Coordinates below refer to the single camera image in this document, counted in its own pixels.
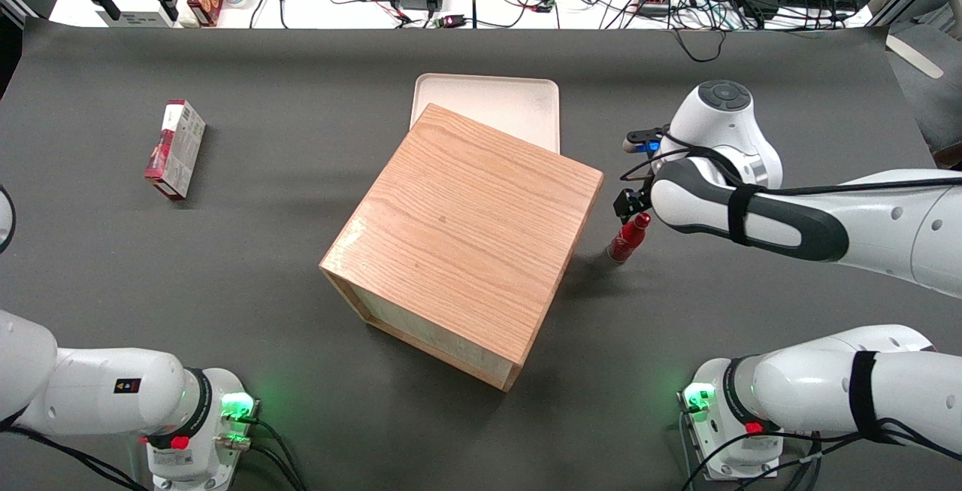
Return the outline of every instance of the red button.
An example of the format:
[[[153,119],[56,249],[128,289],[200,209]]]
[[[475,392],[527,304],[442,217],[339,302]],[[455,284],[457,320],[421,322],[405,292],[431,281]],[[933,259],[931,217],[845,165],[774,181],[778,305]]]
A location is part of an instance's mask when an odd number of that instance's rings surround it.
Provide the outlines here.
[[[171,439],[171,447],[175,450],[186,450],[190,439],[186,436],[175,436]]]

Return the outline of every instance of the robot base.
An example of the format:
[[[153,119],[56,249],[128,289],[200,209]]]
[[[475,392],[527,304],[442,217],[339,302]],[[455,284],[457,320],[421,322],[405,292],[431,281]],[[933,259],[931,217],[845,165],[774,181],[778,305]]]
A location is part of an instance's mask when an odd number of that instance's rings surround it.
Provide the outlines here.
[[[210,413],[185,450],[157,450],[147,445],[147,461],[155,491],[226,491],[234,480],[239,450],[214,445],[220,436],[246,437],[250,426],[221,415],[221,399],[243,392],[241,379],[223,368],[206,368],[210,381]]]
[[[722,392],[722,377],[731,359],[712,359],[701,367],[691,379],[691,384],[680,394],[684,409],[697,402],[698,412],[688,415],[691,422],[691,439],[698,460],[711,456],[725,442],[745,434],[745,426],[732,414]],[[708,461],[707,480],[742,480],[757,477],[763,471],[779,464],[782,453],[781,437],[759,436],[747,438],[726,447]],[[767,477],[776,477],[773,471]]]

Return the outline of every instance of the warning label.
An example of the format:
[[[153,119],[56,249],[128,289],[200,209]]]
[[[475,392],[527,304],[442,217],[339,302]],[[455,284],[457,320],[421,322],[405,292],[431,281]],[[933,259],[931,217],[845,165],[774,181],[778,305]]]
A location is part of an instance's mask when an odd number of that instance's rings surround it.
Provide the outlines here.
[[[162,467],[182,467],[193,463],[191,450],[154,450],[154,464]]]

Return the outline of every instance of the green led light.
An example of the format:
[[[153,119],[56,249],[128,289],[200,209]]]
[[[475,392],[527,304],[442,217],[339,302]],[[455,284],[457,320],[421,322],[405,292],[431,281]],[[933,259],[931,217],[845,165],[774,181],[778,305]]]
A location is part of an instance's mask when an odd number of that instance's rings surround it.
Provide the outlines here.
[[[715,386],[695,382],[685,388],[683,395],[688,401],[688,408],[691,409],[691,412],[701,412],[708,409],[712,397],[715,396]]]
[[[231,418],[244,418],[254,413],[254,398],[245,392],[227,394],[220,399],[220,415]]]

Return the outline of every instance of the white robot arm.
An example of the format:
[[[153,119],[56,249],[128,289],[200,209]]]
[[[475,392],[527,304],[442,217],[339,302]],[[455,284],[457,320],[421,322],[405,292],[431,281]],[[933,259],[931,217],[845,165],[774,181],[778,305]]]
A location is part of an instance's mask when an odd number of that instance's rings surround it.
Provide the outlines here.
[[[643,201],[677,231],[869,269],[962,297],[958,174],[897,169],[815,189],[781,183],[781,161],[755,123],[752,94],[716,80],[678,108]]]
[[[0,186],[0,252],[14,207]],[[154,485],[165,491],[226,489],[250,445],[254,399],[223,368],[185,368],[142,348],[57,347],[47,328],[0,311],[0,432],[46,436],[138,433]]]
[[[708,458],[709,480],[759,477],[776,467],[782,439],[765,432],[920,444],[917,433],[943,453],[962,453],[962,358],[936,353],[905,326],[859,327],[773,353],[712,359],[679,398]]]

